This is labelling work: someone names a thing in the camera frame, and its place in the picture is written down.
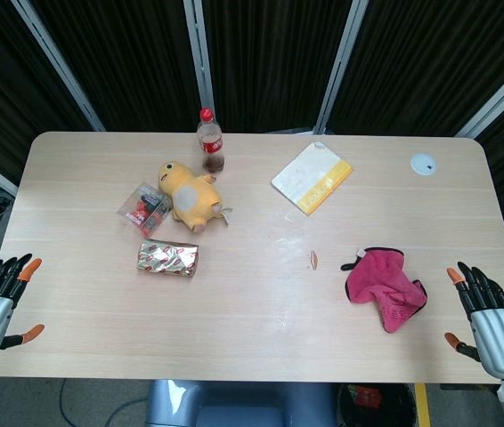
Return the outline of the pink cloth with black trim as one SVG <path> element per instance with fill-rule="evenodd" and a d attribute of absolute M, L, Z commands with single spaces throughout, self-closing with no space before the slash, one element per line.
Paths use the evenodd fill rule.
<path fill-rule="evenodd" d="M 397 332 L 427 304 L 426 289 L 420 280 L 408 279 L 404 260 L 404 252 L 399 249 L 373 246 L 359 250 L 354 262 L 340 267 L 347 273 L 347 300 L 374 302 L 389 334 Z"/>

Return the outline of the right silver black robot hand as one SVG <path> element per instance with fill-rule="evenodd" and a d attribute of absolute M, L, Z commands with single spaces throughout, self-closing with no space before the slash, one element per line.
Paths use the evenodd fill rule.
<path fill-rule="evenodd" d="M 444 334 L 459 354 L 480 363 L 485 372 L 504 380 L 504 290 L 477 267 L 459 262 L 446 270 L 457 290 L 475 344 L 468 345 L 455 334 Z"/>

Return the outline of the cola bottle with red cap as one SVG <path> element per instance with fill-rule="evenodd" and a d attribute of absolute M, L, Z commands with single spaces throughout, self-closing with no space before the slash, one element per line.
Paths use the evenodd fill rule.
<path fill-rule="evenodd" d="M 203 152 L 203 168 L 209 173 L 221 172 L 224 169 L 222 129 L 215 121 L 212 109 L 201 109 L 199 118 L 197 136 Z"/>

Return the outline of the gold foil snack package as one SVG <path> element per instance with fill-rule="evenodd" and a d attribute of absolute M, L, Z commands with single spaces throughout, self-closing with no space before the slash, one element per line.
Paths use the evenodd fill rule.
<path fill-rule="evenodd" d="M 199 247 L 188 243 L 145 239 L 140 244 L 137 269 L 191 278 L 199 261 Z"/>

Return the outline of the black trash bin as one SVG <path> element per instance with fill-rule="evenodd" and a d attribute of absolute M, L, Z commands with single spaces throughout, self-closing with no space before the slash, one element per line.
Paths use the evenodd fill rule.
<path fill-rule="evenodd" d="M 338 409 L 345 427 L 415 427 L 414 396 L 403 383 L 344 383 Z"/>

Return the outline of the white and yellow notebook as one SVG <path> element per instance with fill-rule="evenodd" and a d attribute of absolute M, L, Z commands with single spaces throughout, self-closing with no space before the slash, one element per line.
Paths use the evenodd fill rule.
<path fill-rule="evenodd" d="M 272 178 L 271 184 L 303 214 L 311 215 L 353 171 L 348 162 L 316 141 Z"/>

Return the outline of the yellow plush toy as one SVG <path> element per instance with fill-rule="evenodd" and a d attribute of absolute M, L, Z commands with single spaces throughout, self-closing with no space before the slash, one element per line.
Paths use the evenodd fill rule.
<path fill-rule="evenodd" d="M 213 219 L 228 223 L 232 209 L 224 207 L 215 181 L 214 175 L 196 175 L 176 161 L 163 164 L 158 175 L 159 190 L 172 201 L 174 219 L 183 222 L 193 233 L 202 232 Z"/>

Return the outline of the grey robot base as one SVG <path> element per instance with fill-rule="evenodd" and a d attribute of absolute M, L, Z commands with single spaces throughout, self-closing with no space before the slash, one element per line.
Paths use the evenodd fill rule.
<path fill-rule="evenodd" d="M 330 383 L 152 382 L 145 427 L 337 427 Z"/>

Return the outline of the clear snack packet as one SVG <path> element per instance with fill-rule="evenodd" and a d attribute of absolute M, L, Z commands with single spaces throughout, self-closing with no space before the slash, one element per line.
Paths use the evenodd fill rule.
<path fill-rule="evenodd" d="M 172 210 L 169 196 L 142 182 L 118 209 L 118 216 L 135 226 L 144 238 L 150 238 Z"/>

